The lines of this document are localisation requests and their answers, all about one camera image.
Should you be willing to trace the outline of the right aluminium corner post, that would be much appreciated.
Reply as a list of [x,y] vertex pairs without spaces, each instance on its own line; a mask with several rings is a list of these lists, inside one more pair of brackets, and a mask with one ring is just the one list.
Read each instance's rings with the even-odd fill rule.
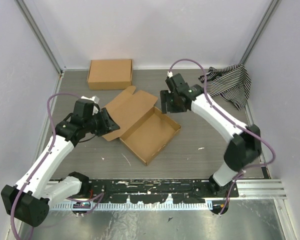
[[249,41],[239,63],[241,65],[245,65],[247,60],[249,59],[252,51],[254,50],[255,46],[257,45],[259,39],[261,38],[263,32],[265,31],[268,23],[270,22],[272,16],[276,12],[278,6],[280,5],[281,0],[271,0],[265,13],[263,14],[251,40]]

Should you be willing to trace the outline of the left aluminium corner post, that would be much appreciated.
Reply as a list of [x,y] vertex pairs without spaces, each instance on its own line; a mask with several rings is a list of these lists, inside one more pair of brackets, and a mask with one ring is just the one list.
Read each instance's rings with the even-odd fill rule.
[[24,16],[24,18],[27,21],[30,29],[34,33],[36,39],[38,40],[38,42],[41,45],[43,51],[46,53],[48,59],[50,60],[50,62],[54,66],[55,70],[60,75],[62,75],[64,71],[62,70],[62,68],[58,64],[57,59],[53,54],[53,51],[49,47],[48,42],[46,41],[42,31],[40,30],[39,26],[37,25],[34,17],[32,16],[29,8],[26,5],[25,1],[24,0],[15,0],[14,2],[16,3],[16,5],[19,8],[22,15]]

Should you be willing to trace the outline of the aluminium corner post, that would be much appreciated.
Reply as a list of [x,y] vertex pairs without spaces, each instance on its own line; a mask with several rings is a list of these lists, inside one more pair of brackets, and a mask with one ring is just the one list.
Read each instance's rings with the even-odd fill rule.
[[42,31],[40,30],[39,26],[37,25],[34,17],[32,16],[29,8],[26,5],[25,1],[24,0],[15,0],[14,2],[16,3],[16,5],[19,8],[22,15],[24,16],[24,18],[27,21],[30,29],[34,33],[36,39],[38,40],[38,42],[41,45],[43,51],[46,53],[48,59],[50,60],[50,62],[54,66],[55,70],[60,75],[62,75],[64,71],[62,70],[62,68],[58,64],[57,59],[53,54],[53,51],[49,47],[48,42],[46,41]]
[[281,0],[271,0],[265,13],[263,14],[251,40],[249,41],[239,63],[241,65],[245,65],[247,60],[249,59],[252,51],[254,50],[255,46],[257,45],[259,39],[261,38],[263,32],[265,31],[268,23],[270,22],[272,16],[276,12],[278,6],[280,5]]

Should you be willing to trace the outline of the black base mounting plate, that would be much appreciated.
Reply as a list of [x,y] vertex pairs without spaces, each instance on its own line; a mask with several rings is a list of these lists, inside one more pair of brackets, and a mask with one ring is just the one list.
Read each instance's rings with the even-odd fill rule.
[[88,186],[85,193],[70,198],[91,199],[104,193],[102,203],[162,204],[171,197],[173,204],[198,204],[206,198],[226,198],[231,184],[216,191],[206,179],[93,179]]

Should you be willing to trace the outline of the aluminium front rail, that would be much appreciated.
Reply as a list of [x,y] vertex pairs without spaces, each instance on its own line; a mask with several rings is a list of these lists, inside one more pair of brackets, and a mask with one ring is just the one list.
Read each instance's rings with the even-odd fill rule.
[[237,180],[230,186],[227,196],[231,198],[285,198],[286,193],[279,180],[248,179]]

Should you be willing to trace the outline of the folded closed cardboard box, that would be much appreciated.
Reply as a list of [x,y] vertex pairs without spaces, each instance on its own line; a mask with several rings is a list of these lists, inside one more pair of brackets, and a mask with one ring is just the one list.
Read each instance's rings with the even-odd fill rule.
[[92,60],[87,76],[90,90],[124,90],[132,85],[132,59]]

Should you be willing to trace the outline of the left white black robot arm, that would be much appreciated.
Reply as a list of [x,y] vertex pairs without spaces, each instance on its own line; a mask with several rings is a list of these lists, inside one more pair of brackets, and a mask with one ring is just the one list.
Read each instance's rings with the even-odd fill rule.
[[0,194],[8,215],[37,227],[50,208],[69,197],[83,199],[91,193],[90,179],[75,171],[55,186],[47,188],[46,185],[86,134],[101,137],[119,130],[107,109],[100,108],[98,102],[96,96],[79,98],[73,111],[54,127],[46,148],[27,173],[14,186],[3,187]]

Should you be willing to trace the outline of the cardboard box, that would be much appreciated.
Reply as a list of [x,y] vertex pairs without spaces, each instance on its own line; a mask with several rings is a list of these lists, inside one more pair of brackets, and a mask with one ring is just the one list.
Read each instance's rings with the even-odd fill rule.
[[105,106],[120,129],[103,138],[108,142],[119,139],[146,166],[181,129],[179,123],[155,107],[157,100],[132,85]]
[[132,59],[92,60],[87,76],[90,90],[124,90],[132,85]]

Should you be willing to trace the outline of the black white striped cloth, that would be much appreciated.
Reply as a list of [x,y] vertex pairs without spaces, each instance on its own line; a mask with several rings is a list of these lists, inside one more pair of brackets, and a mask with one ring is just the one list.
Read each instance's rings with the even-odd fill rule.
[[233,64],[222,69],[210,67],[206,75],[199,78],[207,81],[207,93],[211,97],[220,96],[242,110],[248,103],[252,80],[243,64]]

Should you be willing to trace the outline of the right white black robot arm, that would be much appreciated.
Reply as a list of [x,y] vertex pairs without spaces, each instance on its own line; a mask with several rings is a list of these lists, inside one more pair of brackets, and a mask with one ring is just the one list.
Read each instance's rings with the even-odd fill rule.
[[204,93],[199,85],[192,87],[184,84],[160,91],[161,112],[182,113],[192,111],[206,120],[227,143],[220,168],[209,177],[210,192],[222,197],[228,191],[228,183],[245,166],[261,155],[260,129],[256,125],[248,126],[220,109],[213,99]]

